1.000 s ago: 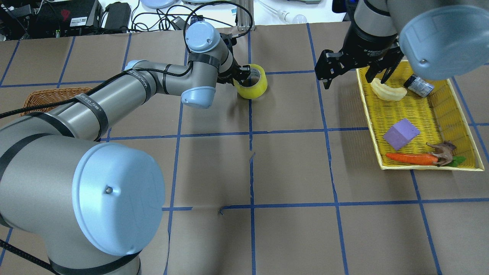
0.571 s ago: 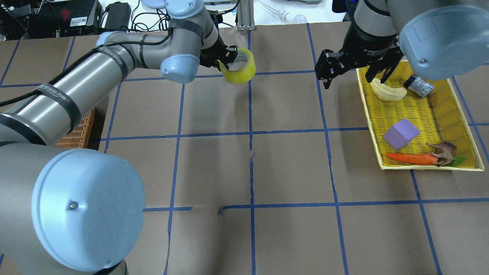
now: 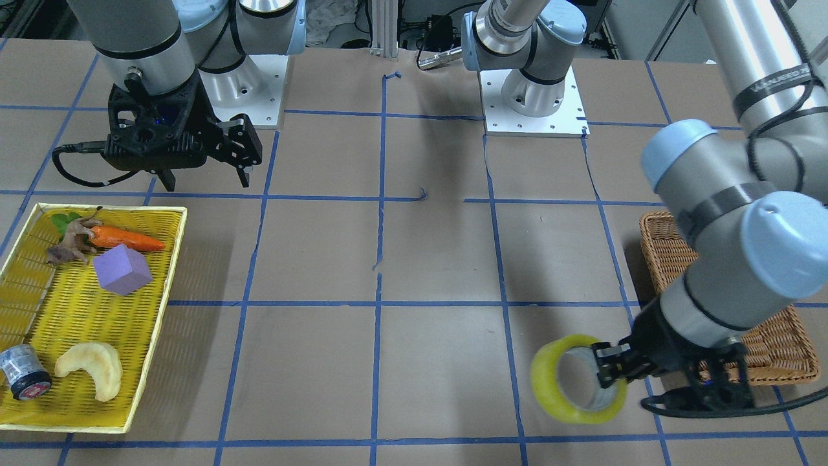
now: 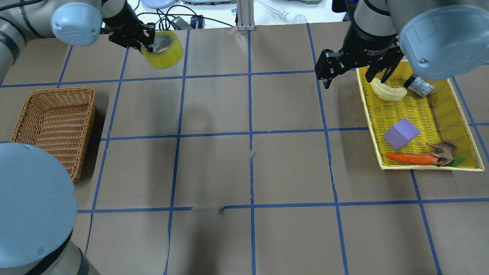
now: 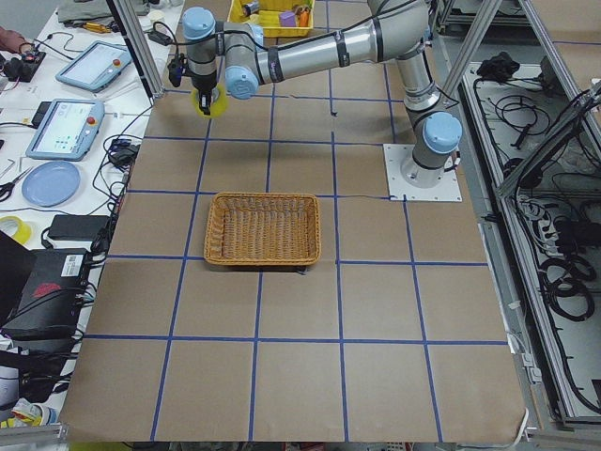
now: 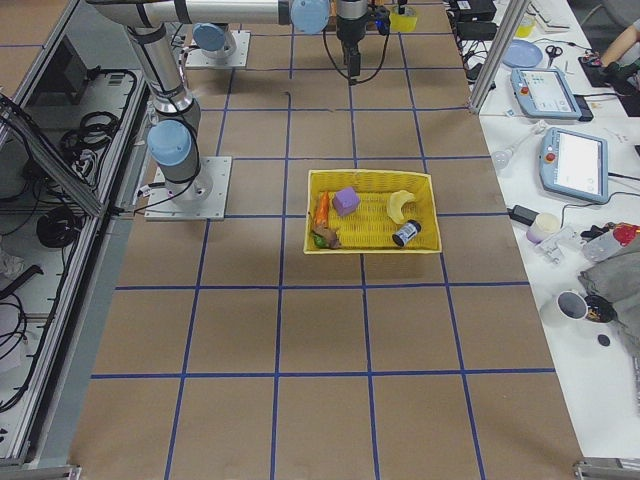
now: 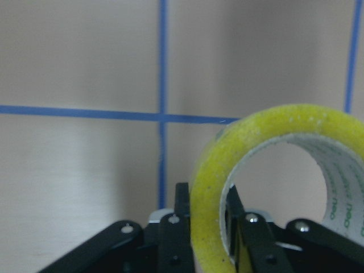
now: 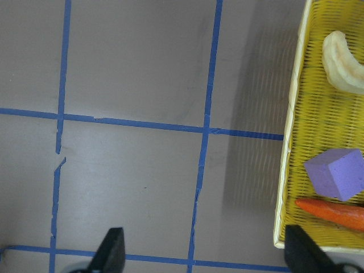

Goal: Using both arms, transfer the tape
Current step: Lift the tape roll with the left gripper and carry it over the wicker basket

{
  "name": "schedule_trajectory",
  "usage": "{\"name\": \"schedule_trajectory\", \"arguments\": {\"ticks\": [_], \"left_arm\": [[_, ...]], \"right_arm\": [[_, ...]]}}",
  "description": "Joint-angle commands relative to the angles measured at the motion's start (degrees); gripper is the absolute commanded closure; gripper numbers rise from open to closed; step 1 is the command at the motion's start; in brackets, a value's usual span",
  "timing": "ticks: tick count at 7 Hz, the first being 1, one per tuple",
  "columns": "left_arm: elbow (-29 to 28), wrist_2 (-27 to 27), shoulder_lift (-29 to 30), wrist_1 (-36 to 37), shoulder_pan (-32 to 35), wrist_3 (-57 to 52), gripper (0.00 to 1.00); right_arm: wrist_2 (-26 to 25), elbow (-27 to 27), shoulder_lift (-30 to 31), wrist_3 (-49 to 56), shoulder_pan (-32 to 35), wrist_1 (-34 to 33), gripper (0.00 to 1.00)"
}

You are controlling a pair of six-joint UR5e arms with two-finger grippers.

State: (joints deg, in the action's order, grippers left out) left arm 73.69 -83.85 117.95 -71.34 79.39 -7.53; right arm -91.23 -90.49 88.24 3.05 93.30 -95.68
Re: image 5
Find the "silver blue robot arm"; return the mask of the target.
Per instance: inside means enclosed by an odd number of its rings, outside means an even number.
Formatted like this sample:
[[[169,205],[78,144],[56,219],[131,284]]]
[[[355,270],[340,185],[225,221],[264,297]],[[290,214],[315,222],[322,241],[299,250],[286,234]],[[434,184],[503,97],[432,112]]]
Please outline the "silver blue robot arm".
[[[225,85],[236,99],[251,98],[262,85],[278,84],[358,62],[394,60],[404,84],[404,104],[416,144],[401,165],[406,182],[418,188],[439,184],[457,149],[462,126],[441,105],[442,90],[431,75],[424,49],[428,6],[424,1],[371,1],[370,16],[347,28],[285,45],[263,47],[246,23],[221,22],[200,7],[182,17],[184,53],[169,63],[169,80],[190,78],[196,108],[212,114],[217,91],[216,59],[225,63]]]

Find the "person hand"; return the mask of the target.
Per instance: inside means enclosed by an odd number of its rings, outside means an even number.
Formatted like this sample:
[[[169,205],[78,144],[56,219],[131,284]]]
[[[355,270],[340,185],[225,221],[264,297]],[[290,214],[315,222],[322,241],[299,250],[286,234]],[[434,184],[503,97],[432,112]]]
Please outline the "person hand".
[[[17,31],[1,26],[0,49],[11,54],[25,54],[33,49],[33,44]]]

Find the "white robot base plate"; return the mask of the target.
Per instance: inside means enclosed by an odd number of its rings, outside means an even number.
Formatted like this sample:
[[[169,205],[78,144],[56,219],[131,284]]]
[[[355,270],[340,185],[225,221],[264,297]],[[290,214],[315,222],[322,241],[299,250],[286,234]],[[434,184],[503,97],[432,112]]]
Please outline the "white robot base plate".
[[[393,201],[461,202],[454,162],[429,170],[413,161],[413,145],[384,144],[388,197]]]

